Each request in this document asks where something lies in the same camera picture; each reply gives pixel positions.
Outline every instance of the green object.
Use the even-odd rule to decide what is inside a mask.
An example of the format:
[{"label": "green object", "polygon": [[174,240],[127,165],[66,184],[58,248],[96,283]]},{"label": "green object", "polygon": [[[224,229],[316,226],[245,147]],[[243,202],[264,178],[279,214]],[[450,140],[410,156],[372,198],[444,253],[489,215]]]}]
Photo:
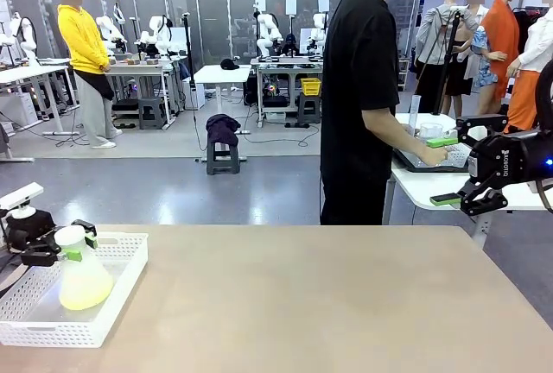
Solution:
[{"label": "green object", "polygon": [[98,241],[96,240],[96,237],[91,235],[85,236],[85,241],[88,246],[90,246],[93,250],[98,248]]},{"label": "green object", "polygon": [[457,138],[431,138],[426,142],[426,145],[433,149],[437,149],[438,147],[453,146],[458,143],[459,140]]},{"label": "green object", "polygon": [[69,261],[81,262],[83,256],[79,250],[63,250]]},{"label": "green object", "polygon": [[459,205],[461,197],[457,193],[443,194],[440,196],[432,196],[430,202],[434,206]]}]

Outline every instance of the white plastic basket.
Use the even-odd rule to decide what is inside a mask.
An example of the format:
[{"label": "white plastic basket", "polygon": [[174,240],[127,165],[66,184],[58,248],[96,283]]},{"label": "white plastic basket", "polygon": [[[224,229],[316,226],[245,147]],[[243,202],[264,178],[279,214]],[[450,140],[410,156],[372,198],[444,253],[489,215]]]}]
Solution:
[{"label": "white plastic basket", "polygon": [[[467,163],[467,158],[470,156],[471,148],[466,144],[459,143],[452,146],[447,146],[448,159],[440,163],[441,167],[463,168]],[[404,156],[417,168],[432,168],[423,163],[421,159],[411,153],[404,153]]]},{"label": "white plastic basket", "polygon": [[98,348],[148,261],[145,233],[100,232],[96,255],[115,280],[94,308],[69,311],[59,301],[61,268],[31,268],[0,299],[0,343],[28,347]]}]

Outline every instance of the orange shirt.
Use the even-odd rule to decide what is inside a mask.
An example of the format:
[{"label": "orange shirt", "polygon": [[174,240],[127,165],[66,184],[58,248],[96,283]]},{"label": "orange shirt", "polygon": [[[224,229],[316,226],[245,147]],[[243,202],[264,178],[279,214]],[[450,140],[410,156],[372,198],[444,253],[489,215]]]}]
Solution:
[{"label": "orange shirt", "polygon": [[486,35],[490,41],[492,52],[499,51],[507,54],[504,61],[492,60],[492,72],[498,76],[495,88],[495,98],[505,96],[509,79],[506,77],[507,68],[518,57],[518,23],[508,4],[502,0],[495,0],[492,8],[482,21]]}]

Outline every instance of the black cap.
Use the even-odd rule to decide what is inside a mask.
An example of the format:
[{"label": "black cap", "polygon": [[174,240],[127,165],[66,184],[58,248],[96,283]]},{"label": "black cap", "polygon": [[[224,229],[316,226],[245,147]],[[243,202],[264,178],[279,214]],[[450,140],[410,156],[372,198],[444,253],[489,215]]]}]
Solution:
[{"label": "black cap", "polygon": [[221,68],[232,71],[233,69],[239,69],[239,66],[236,65],[233,60],[224,58],[221,61]]}]

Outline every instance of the yellow liquid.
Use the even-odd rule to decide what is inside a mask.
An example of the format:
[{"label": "yellow liquid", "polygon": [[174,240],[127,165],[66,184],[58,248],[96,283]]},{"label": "yellow liquid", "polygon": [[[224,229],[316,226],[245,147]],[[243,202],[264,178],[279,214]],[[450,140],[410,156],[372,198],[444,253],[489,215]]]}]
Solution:
[{"label": "yellow liquid", "polygon": [[67,269],[61,284],[61,305],[68,310],[81,311],[103,302],[113,289],[113,278],[100,268],[96,267],[93,275]]}]

